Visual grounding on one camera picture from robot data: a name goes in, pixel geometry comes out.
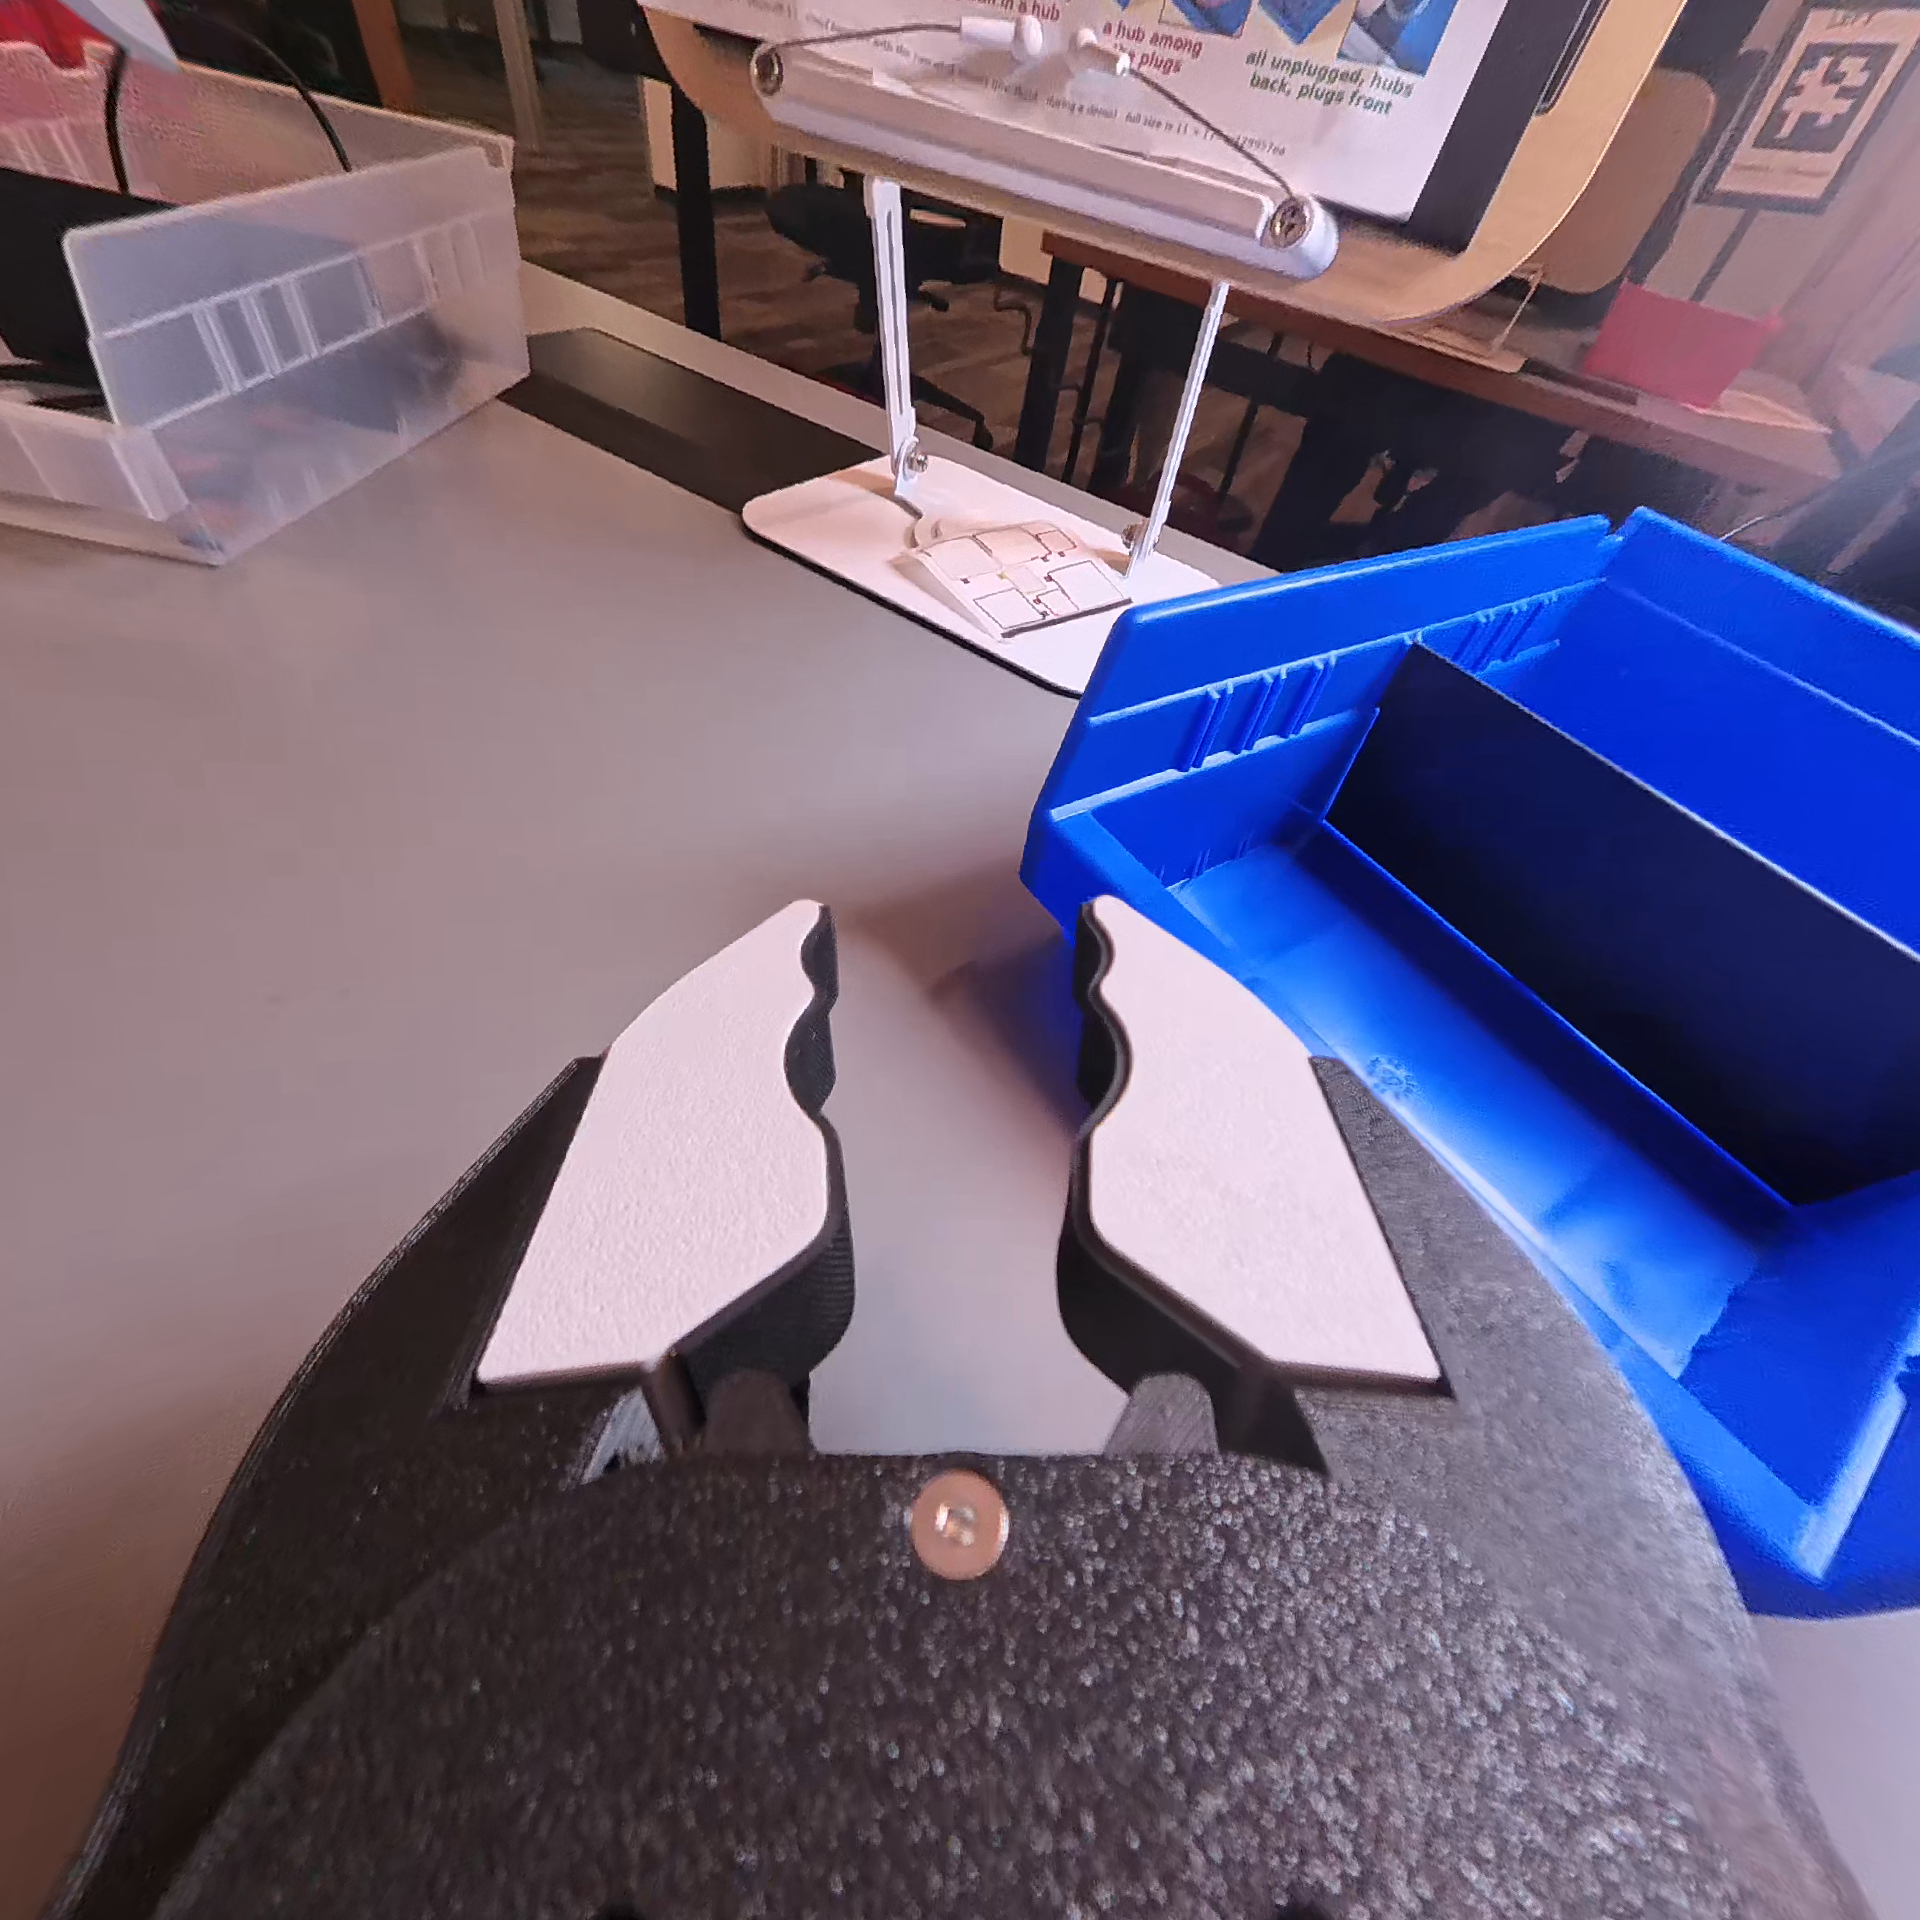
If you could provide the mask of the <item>red box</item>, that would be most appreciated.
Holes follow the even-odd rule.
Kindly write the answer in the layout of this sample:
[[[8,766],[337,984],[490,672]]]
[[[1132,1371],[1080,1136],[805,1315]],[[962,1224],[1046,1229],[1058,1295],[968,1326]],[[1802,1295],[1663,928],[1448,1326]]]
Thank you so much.
[[[1775,312],[1747,318],[1703,300],[1655,293],[1643,282],[1621,282],[1577,371],[1693,408],[1713,408],[1779,326]]]

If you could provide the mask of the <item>paper tag with squares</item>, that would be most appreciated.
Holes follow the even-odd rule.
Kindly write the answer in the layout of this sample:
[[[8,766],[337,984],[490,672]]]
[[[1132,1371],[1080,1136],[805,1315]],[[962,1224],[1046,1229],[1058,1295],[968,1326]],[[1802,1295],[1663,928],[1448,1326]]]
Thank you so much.
[[[994,641],[1117,616],[1131,604],[1128,581],[1097,548],[1050,519],[968,523],[909,544],[902,563]]]

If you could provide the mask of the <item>wooden background table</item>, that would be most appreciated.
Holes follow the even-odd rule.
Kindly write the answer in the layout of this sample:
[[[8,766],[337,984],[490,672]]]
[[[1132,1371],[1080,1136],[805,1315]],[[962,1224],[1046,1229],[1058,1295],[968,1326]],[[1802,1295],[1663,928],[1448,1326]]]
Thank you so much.
[[[1015,461],[1025,469],[1050,465],[1050,444],[1060,420],[1060,399],[1068,393],[1068,354],[1075,336],[1075,315],[1080,312],[1084,272],[1104,278],[1110,293],[1153,293],[1177,304],[1202,304],[1208,286],[1160,265],[1132,261],[1131,255],[1094,250],[1088,240],[1042,233],[1050,255],[1046,300],[1037,330]],[[1247,290],[1228,293],[1228,318],[1262,326],[1278,338],[1298,338],[1310,349],[1333,349],[1326,365],[1295,368],[1291,360],[1262,360],[1254,349],[1228,354],[1228,342],[1213,346],[1208,381],[1221,393],[1243,393],[1248,403],[1274,406],[1304,420],[1298,457],[1286,469],[1291,479],[1304,479],[1310,455],[1321,457],[1338,452],[1338,442],[1362,448],[1362,465],[1371,455],[1388,455],[1433,428],[1443,452],[1458,455],[1465,448],[1465,423],[1444,420],[1517,417],[1543,433],[1585,433],[1600,444],[1621,444],[1636,455],[1675,461],[1703,472],[1717,484],[1761,494],[1788,510],[1837,479],[1866,479],[1870,461],[1844,469],[1837,457],[1837,431],[1811,423],[1811,417],[1739,417],[1703,414],[1672,399],[1650,394],[1607,394],[1577,385],[1565,371],[1551,371],[1543,360],[1524,360],[1521,371],[1493,371],[1462,357],[1452,357],[1399,330],[1363,330],[1310,315],[1304,307],[1256,298]],[[1136,360],[1149,349],[1117,349],[1121,368],[1102,414],[1102,448],[1094,455],[1093,489],[1117,497],[1124,485],[1128,448],[1145,420],[1145,371]]]

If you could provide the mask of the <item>white document stand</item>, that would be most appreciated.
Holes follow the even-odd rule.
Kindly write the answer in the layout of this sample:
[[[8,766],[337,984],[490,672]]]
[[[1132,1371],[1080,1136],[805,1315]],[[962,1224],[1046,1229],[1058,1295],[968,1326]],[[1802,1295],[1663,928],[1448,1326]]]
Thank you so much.
[[[866,183],[879,272],[886,457],[834,469],[789,489],[759,494],[743,510],[747,529],[779,551],[905,611],[989,660],[1068,695],[1080,695],[1121,624],[1164,600],[1213,591],[1213,577],[1160,548],[1171,484],[1188,442],[1202,377],[1223,322],[1234,269],[1278,269],[1311,281],[1333,269],[1340,223],[1321,199],[1278,184],[1248,184],[1202,169],[1121,159],[1037,136],[997,124],[967,127],[954,110],[912,104],[882,90],[875,124],[854,104],[852,82],[827,82],[797,55],[755,44],[752,85],[779,128],[822,142],[862,142],[868,159],[902,161],[905,173],[944,173],[997,199],[1039,199],[1093,227],[1132,232],[1141,240],[1181,246],[1213,265],[1213,282],[1188,354],[1164,469],[1152,508],[1124,530],[1063,510],[1018,484],[932,452],[909,368],[909,300],[902,290],[902,184],[889,175]],[[1060,631],[1015,641],[988,638],[968,616],[925,589],[902,563],[909,544],[968,523],[1058,522],[1077,530],[1128,581],[1131,604]]]

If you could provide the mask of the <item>blue plastic bin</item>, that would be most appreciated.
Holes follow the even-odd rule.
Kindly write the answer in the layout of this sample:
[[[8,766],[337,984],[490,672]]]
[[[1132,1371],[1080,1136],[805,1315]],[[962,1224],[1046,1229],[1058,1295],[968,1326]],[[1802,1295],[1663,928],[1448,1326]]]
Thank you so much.
[[[1587,1320],[1753,1611],[1917,1608],[1917,1173],[1788,1202],[1333,829],[1426,648],[1917,952],[1917,638],[1663,515],[1117,624],[1022,878],[1352,1066]]]

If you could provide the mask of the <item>translucent plastic bin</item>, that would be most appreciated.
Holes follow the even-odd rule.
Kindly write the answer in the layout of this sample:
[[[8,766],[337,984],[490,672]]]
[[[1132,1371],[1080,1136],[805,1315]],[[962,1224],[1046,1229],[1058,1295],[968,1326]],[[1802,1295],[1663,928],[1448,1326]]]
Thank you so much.
[[[531,371],[516,142],[184,63],[3,44],[3,523],[229,563]]]

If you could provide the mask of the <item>black office chair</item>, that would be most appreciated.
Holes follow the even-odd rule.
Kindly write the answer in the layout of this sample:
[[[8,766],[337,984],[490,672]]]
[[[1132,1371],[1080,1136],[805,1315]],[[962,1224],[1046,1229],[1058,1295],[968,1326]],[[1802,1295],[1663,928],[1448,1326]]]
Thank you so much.
[[[854,286],[854,326],[879,338],[879,272],[868,206],[854,183],[784,184],[768,203],[771,227],[812,255],[805,278]],[[1000,217],[925,192],[902,192],[902,290],[909,304],[948,312],[948,290],[1000,286]]]

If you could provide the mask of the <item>black bin divider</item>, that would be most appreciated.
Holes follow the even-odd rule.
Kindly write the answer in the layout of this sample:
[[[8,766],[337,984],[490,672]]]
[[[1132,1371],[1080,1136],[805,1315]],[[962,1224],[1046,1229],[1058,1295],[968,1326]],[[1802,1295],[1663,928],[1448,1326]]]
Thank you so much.
[[[1917,952],[1413,648],[1329,823],[1788,1202],[1917,1173]]]

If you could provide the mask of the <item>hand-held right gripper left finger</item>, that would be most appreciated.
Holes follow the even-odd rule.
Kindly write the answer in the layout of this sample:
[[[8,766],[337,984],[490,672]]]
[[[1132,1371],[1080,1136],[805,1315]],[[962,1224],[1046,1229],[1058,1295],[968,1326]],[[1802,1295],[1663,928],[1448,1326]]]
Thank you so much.
[[[797,898],[597,1059],[475,1364],[481,1387],[618,1387],[588,1478],[695,1446],[735,1376],[805,1421],[854,1315],[834,1006],[834,914]]]

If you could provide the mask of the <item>black and white marker poster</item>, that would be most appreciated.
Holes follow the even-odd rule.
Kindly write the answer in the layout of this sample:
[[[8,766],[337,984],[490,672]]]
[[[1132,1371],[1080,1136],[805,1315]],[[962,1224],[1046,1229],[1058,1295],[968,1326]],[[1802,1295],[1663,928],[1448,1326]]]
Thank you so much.
[[[1706,169],[1697,203],[1827,213],[1909,77],[1917,77],[1917,4],[1802,4]]]

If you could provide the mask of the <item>curved wooden board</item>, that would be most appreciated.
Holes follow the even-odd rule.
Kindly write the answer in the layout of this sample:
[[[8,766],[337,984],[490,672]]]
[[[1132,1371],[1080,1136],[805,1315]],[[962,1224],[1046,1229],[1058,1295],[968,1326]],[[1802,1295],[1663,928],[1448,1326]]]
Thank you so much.
[[[1602,169],[1687,7],[1517,7],[1517,20],[1496,35],[1493,54],[1483,58],[1413,213],[1383,220],[1326,203],[1340,223],[1329,272],[1295,281],[1278,269],[1234,269],[1230,286],[1268,298],[1298,290],[1311,312],[1399,326],[1468,304],[1532,261]],[[889,175],[909,188],[1050,223],[1141,261],[1213,281],[1213,265],[1181,246],[1093,227],[1039,199],[997,199],[944,173],[912,175],[902,161],[868,159],[862,142],[822,142],[810,134],[779,128],[755,98],[755,41],[693,27],[682,18],[648,14],[648,4],[645,18],[671,82],[720,124],[805,159]]]

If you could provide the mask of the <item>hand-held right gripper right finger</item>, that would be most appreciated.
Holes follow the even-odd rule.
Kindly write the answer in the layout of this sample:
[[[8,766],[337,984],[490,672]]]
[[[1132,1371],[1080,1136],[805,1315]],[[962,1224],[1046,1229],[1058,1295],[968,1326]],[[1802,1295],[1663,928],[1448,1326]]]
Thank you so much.
[[[1117,897],[1080,907],[1071,1344],[1128,1395],[1188,1383],[1228,1453],[1326,1474],[1300,1391],[1444,1404],[1444,1367],[1310,1047]]]

